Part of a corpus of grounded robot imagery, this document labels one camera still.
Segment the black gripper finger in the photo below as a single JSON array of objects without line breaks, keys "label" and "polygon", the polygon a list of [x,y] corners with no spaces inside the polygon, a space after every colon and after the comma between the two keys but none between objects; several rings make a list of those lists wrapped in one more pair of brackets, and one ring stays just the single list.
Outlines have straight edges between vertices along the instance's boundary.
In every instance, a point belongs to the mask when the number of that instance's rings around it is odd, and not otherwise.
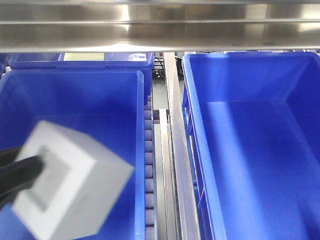
[{"label": "black gripper finger", "polygon": [[15,161],[0,168],[0,196],[4,197],[33,186],[45,164],[38,156]]},{"label": "black gripper finger", "polygon": [[4,167],[13,163],[21,150],[21,146],[0,150],[0,166]]}]

